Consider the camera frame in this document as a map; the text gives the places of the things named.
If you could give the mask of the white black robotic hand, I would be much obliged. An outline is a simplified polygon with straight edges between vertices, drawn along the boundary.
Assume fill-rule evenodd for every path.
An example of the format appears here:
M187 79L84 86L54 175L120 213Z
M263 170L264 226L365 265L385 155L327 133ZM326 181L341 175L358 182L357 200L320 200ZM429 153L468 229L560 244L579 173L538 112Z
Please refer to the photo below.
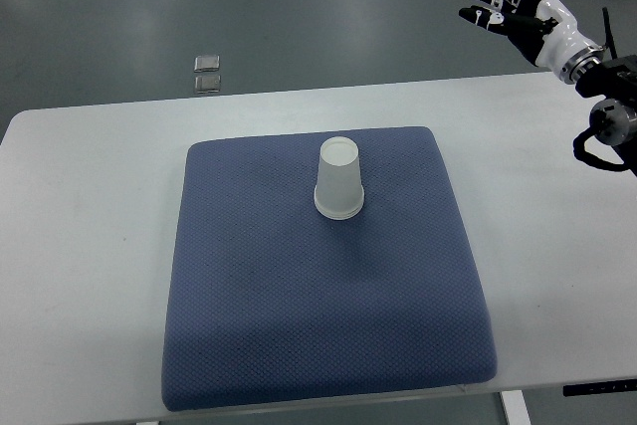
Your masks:
M560 0L475 0L459 10L469 23L506 37L532 65L572 85L602 62L604 48L584 36Z

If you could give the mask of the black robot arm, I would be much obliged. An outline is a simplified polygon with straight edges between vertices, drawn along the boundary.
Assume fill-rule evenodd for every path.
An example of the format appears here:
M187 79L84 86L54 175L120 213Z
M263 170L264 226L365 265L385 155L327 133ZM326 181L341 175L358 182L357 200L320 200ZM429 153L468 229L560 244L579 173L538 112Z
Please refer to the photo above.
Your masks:
M636 174L636 56L602 62L587 70L576 82L583 98L604 96L589 115L589 126L572 143L574 157L596 169ZM620 163L604 160L586 150L595 137L610 146Z

